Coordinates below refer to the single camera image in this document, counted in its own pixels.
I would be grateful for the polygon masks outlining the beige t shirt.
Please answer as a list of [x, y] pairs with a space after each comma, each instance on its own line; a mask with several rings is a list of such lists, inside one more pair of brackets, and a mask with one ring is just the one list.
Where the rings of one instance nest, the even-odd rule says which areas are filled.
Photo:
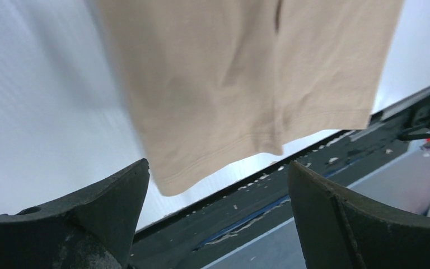
[[94, 1], [158, 190], [368, 126], [403, 1]]

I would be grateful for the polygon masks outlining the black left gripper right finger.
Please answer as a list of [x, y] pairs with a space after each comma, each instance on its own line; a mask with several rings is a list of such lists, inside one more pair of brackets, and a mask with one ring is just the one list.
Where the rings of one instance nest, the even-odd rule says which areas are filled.
[[298, 162], [288, 172], [307, 268], [430, 268], [430, 217], [377, 202]]

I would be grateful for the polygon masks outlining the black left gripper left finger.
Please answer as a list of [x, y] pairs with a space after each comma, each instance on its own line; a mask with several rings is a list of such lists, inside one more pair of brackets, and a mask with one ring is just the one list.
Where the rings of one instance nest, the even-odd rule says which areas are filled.
[[129, 268], [148, 183], [141, 159], [56, 200], [0, 215], [0, 268]]

